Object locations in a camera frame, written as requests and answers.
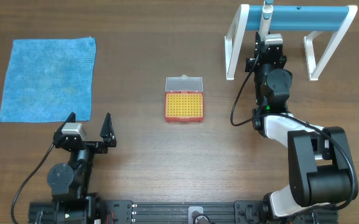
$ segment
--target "open lid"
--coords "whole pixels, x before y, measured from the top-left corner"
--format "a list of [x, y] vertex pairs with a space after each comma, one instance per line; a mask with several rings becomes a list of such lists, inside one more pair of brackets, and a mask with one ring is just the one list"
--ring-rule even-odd
[[187, 75], [182, 75], [181, 77], [167, 77], [166, 92], [177, 91], [203, 92], [203, 78], [188, 77]]

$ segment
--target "yellow grid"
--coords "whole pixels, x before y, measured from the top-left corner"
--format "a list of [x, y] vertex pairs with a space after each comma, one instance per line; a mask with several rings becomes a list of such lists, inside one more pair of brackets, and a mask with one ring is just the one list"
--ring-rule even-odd
[[200, 118], [203, 116], [203, 95], [201, 93], [167, 93], [166, 116]]

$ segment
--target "towel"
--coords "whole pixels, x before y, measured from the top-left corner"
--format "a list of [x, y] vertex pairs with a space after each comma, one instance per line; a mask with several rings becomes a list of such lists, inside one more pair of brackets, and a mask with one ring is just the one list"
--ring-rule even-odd
[[0, 122], [89, 121], [94, 38], [14, 40]]

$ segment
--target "white bracket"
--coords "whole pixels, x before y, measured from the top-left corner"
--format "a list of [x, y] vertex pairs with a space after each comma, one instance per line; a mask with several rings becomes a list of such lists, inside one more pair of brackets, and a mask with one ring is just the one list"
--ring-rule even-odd
[[234, 80], [237, 60], [239, 59], [241, 43], [243, 42], [249, 12], [249, 4], [240, 5], [229, 31], [225, 36], [226, 79]]
[[353, 18], [355, 18], [356, 12], [358, 11], [357, 6], [348, 6], [349, 11], [346, 18], [343, 20], [338, 31], [334, 32], [331, 36], [329, 44], [327, 45], [322, 58], [316, 65], [315, 53], [313, 46], [313, 39], [320, 35], [321, 31], [313, 31], [308, 36], [304, 37], [304, 46], [306, 54], [306, 62], [308, 66], [308, 74], [310, 81], [317, 81], [319, 75], [322, 73], [327, 62], [329, 62], [330, 57], [333, 55], [335, 49], [338, 47], [339, 43], [342, 40], [342, 37], [347, 32], [349, 26], [351, 25]]

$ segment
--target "table surface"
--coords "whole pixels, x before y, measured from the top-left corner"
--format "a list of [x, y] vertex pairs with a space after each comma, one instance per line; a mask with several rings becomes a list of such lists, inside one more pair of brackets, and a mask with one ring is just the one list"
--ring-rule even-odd
[[[225, 80], [224, 43], [241, 3], [258, 1], [1, 1], [0, 106], [14, 39], [95, 37], [92, 116], [84, 122], [97, 140], [111, 113], [118, 147], [95, 157], [90, 192], [136, 202], [233, 202], [261, 200], [288, 184], [286, 148], [262, 138], [251, 124], [229, 122], [244, 80], [245, 58], [252, 57], [254, 32], [246, 32], [235, 80]], [[308, 5], [309, 1], [275, 4]], [[314, 5], [351, 5], [359, 1], [314, 1]], [[282, 32], [286, 69], [293, 75], [290, 111], [322, 126], [347, 132], [359, 181], [359, 10], [319, 81], [310, 82], [303, 36]], [[322, 55], [330, 34], [315, 41]], [[166, 123], [166, 77], [203, 77], [205, 121]], [[247, 83], [235, 121], [251, 116], [253, 84]], [[22, 181], [39, 163], [60, 123], [0, 123], [0, 223], [11, 221], [10, 207]], [[24, 187], [16, 218], [27, 221], [31, 201], [49, 201], [49, 169], [68, 161], [54, 149]], [[341, 223], [359, 223], [359, 195], [340, 212]]]

